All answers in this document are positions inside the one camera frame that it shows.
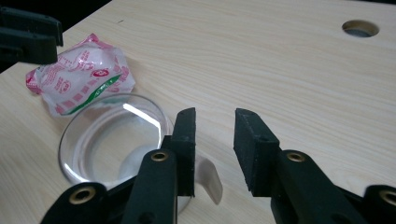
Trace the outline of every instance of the wooden table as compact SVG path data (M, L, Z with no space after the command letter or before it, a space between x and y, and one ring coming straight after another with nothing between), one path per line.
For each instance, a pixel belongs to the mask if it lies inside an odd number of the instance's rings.
M347 35L346 21L379 33ZM91 33L121 48L133 92L171 120L197 110L197 150L224 192L204 189L179 223L275 223L253 198L233 152L234 111L253 110L284 149L310 155L334 184L362 195L396 186L396 6L337 0L113 0L64 33L66 50ZM52 118L25 87L37 65L0 75L0 223L38 223L70 187L57 150L69 119Z

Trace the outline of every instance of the crumpled plastic packaging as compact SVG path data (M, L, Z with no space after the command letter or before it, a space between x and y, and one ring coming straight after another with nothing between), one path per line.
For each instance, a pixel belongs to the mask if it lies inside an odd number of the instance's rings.
M58 55L58 62L26 74L26 87L41 94L53 117L69 116L98 97L134 87L122 51L95 34Z

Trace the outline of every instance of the metal grommet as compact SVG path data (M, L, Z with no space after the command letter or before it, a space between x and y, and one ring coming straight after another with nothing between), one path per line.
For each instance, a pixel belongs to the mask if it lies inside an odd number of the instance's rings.
M286 154L286 156L291 161L297 161L297 162L305 161L305 157L302 154L297 153L297 152L290 152L290 153Z
M396 192L387 189L379 191L379 196L387 203L396 206Z
M166 161L168 159L168 154L166 152L156 152L151 155L151 159L154 161Z
M70 195L69 202L72 204L82 204L92 199L95 194L96 190L91 186L76 189Z

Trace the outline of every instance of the glass bowl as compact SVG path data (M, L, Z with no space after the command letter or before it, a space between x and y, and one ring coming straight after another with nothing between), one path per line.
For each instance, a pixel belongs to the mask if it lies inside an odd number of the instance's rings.
M137 175L144 155L160 148L173 125L150 99L136 94L101 98L66 127L59 163L72 183L99 182L112 189Z

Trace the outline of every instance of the black plastic bracket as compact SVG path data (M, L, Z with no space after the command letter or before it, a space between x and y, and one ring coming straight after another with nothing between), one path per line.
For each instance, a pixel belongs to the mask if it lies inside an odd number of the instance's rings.
M396 223L396 188L370 186L362 198L336 187L308 155L281 150L252 111L235 111L234 151L252 195L272 198L276 223Z
M63 46L59 21L37 13L0 7L0 61L49 64Z
M174 224L177 196L194 195L195 108L177 114L172 135L145 155L136 177L114 189L81 183L65 191L41 224Z

